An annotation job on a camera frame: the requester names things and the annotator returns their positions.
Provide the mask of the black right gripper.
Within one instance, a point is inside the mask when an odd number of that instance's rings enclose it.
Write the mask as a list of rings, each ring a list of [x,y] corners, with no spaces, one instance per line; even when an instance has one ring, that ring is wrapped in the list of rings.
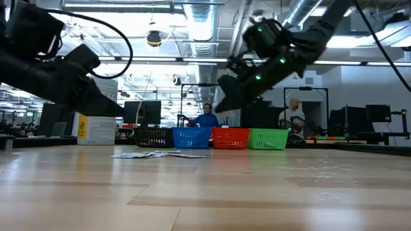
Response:
[[[227,112],[249,106],[256,97],[293,73],[302,76],[304,64],[294,58],[280,57],[271,58],[256,67],[244,82],[239,82],[233,76],[223,75],[218,79],[218,84],[224,97],[215,107],[215,112]]]

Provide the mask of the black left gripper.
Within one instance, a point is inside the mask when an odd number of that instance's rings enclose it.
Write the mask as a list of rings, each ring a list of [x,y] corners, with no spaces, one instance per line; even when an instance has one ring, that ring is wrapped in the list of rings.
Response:
[[[86,74],[81,65],[72,61],[29,62],[10,53],[0,53],[1,83],[75,108],[85,116],[123,116],[124,108],[102,94]]]

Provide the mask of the white wipes canister yellow stripe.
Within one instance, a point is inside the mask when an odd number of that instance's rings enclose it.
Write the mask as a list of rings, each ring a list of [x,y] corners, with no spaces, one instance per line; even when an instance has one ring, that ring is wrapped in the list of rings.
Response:
[[[101,93],[113,102],[117,102],[118,83],[116,80],[102,80],[92,77]],[[116,119],[114,117],[84,116],[76,112],[73,119],[72,135],[77,137],[78,145],[109,146],[114,145]]]

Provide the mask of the black partition panel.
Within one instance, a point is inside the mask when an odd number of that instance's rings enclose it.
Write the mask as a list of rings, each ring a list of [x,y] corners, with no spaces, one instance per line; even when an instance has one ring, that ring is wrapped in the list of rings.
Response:
[[[279,114],[284,110],[275,107],[271,101],[259,101],[241,109],[240,126],[242,128],[278,129]]]

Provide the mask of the person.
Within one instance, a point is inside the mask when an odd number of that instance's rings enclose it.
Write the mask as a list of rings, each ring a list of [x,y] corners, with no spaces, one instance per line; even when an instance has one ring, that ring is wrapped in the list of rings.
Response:
[[[212,113],[212,106],[206,103],[203,106],[204,113],[189,122],[190,125],[198,124],[201,128],[220,127],[218,118]]]
[[[304,112],[299,109],[300,101],[297,98],[292,98],[289,102],[288,108],[285,110],[286,111],[286,116],[284,116],[284,111],[282,111],[279,114],[279,126],[282,128],[287,128],[291,131],[290,126],[287,124],[286,121],[289,121],[291,116],[299,116],[303,119],[305,119]],[[304,130],[300,134],[301,137],[304,136]]]

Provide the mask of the black computer monitor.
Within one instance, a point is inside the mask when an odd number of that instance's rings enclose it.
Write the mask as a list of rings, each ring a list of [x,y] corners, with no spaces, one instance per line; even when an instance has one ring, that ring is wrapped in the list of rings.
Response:
[[[124,104],[125,124],[154,124],[161,123],[161,101],[126,101]]]

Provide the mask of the red plastic bin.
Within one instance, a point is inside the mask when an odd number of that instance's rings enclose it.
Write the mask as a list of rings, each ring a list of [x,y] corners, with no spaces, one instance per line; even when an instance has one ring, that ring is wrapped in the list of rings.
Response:
[[[246,128],[213,128],[213,148],[225,150],[245,150],[250,130]]]

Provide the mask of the grey chair back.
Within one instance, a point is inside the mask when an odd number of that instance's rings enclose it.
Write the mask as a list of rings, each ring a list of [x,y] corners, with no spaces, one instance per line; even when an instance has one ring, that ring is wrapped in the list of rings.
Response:
[[[51,131],[50,137],[61,137],[64,135],[66,130],[67,123],[66,122],[57,122],[53,125],[53,129]]]

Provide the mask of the black cabinet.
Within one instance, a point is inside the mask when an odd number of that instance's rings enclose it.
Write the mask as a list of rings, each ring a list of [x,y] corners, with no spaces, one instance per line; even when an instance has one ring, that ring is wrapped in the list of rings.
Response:
[[[53,125],[57,122],[66,122],[63,136],[71,136],[75,113],[56,104],[45,103],[42,107],[40,124],[37,135],[50,137]]]

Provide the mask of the green plastic bin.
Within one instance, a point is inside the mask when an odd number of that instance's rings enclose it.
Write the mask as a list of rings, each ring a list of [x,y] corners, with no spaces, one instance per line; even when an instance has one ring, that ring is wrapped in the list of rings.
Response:
[[[284,150],[288,130],[251,128],[247,147],[254,150]]]

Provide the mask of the blue plastic bin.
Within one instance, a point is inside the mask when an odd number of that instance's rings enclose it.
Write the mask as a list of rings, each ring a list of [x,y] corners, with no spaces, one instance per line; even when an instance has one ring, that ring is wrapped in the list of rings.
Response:
[[[211,128],[172,128],[174,146],[178,149],[207,149]]]

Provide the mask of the black plastic bin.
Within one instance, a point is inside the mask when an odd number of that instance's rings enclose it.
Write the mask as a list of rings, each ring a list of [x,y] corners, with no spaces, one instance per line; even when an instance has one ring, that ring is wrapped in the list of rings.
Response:
[[[171,128],[134,128],[134,140],[141,148],[173,148]]]

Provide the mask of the ceiling light strip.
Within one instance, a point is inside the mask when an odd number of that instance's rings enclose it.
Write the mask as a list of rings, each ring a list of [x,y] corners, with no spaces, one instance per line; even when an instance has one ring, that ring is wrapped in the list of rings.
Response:
[[[411,67],[411,62],[393,62],[396,67]],[[331,61],[331,60],[317,60],[312,65],[343,65],[343,66],[376,66],[388,67],[389,62],[365,62],[365,61]]]
[[[100,56],[101,61],[127,62],[129,58],[122,56]],[[184,58],[184,57],[140,57],[136,56],[131,59],[132,62],[227,62],[227,58]]]

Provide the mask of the white packet red print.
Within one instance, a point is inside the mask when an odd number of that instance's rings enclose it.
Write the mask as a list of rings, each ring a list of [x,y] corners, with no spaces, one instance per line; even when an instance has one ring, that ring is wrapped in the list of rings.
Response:
[[[178,158],[205,158],[204,155],[189,155],[189,154],[181,154],[181,153],[170,153],[166,154],[168,157],[178,157]]]

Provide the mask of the grey box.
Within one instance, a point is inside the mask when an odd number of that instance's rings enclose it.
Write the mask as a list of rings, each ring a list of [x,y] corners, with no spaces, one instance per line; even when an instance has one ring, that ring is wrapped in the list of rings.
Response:
[[[15,137],[13,135],[0,134],[0,151],[11,150],[13,148],[13,141]]]

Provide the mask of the orange green striped bar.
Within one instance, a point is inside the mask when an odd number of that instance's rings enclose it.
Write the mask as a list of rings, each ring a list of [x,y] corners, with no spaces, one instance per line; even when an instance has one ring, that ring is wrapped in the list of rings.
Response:
[[[309,136],[306,139],[308,140],[338,140],[338,141],[344,141],[346,140],[345,137],[328,137],[328,136]]]

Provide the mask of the black panel screen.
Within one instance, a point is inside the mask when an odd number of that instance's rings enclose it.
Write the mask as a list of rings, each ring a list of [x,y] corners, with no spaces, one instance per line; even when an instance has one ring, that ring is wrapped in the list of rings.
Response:
[[[366,108],[345,106],[330,112],[328,134],[348,140],[367,140],[375,131]]]

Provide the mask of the small black monitor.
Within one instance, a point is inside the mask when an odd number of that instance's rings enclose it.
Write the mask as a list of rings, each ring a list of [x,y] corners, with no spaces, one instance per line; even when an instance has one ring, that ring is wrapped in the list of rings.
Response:
[[[390,123],[392,121],[389,105],[366,105],[365,109],[372,123]]]

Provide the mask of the black background table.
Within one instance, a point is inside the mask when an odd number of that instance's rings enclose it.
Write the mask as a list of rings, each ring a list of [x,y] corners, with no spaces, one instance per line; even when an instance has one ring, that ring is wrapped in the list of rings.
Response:
[[[332,137],[344,137],[347,141],[366,141],[367,144],[377,144],[383,142],[384,145],[389,145],[390,137],[404,137],[410,138],[410,132],[332,132]]]

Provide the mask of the black aluminium table frame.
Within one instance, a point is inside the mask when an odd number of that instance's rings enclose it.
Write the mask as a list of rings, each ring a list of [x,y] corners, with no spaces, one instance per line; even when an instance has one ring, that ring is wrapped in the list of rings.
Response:
[[[16,138],[13,141],[13,148],[34,148],[47,146],[67,146],[76,145],[75,138]],[[298,143],[286,144],[290,149],[320,149],[320,150],[342,150],[356,151],[364,153],[377,153],[383,155],[393,155],[411,157],[411,147],[379,146],[373,144],[355,143]]]

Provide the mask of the silver ventilation duct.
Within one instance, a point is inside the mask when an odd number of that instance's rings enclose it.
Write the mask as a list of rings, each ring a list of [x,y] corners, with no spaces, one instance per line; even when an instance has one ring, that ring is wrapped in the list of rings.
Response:
[[[192,56],[209,58],[216,55],[215,20],[216,7],[207,4],[185,4],[183,6],[187,17],[188,37],[193,43]]]

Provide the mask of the silver slanted duct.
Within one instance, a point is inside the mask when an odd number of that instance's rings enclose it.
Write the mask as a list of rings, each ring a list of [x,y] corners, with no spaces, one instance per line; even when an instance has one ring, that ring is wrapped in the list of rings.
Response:
[[[283,21],[285,28],[300,27],[323,0],[292,0]]]

